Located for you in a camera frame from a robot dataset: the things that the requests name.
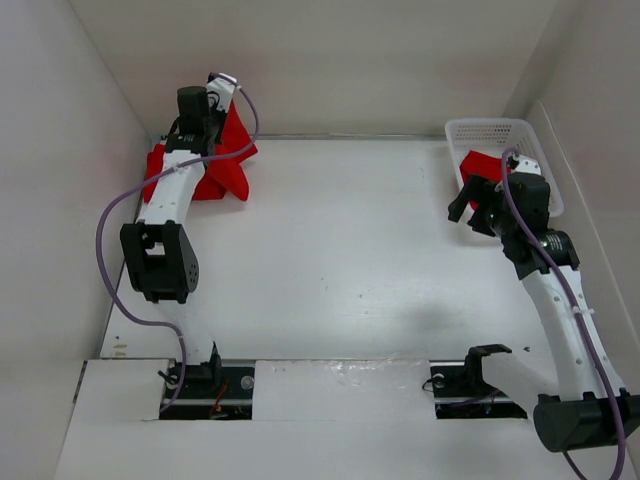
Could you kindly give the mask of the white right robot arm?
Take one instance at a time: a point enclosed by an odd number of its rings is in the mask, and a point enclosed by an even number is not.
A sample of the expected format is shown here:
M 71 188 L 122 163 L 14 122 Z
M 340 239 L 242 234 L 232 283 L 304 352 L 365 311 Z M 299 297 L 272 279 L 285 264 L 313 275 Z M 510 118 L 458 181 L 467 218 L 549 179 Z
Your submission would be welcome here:
M 458 221 L 476 208 L 471 229 L 500 239 L 518 280 L 532 299 L 556 376 L 548 379 L 501 344 L 469 349 L 460 376 L 483 394 L 498 389 L 533 419 L 550 452 L 613 446 L 639 428 L 639 397 L 628 392 L 599 339 L 582 289 L 570 237 L 549 227 L 550 187 L 532 173 L 511 173 L 508 186 L 472 175 L 448 207 Z

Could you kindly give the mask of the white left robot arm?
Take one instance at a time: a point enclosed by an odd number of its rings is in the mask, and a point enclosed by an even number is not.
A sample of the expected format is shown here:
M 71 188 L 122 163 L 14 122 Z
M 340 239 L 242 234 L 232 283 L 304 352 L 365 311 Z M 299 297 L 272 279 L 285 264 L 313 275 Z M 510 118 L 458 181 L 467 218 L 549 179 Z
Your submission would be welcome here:
M 179 340 L 176 376 L 205 397 L 220 390 L 223 373 L 214 340 L 180 310 L 200 274 L 185 221 L 221 140 L 234 90 L 214 80 L 178 90 L 177 117 L 147 156 L 142 210 L 120 229 L 132 289 L 160 314 L 156 325 L 172 330 Z

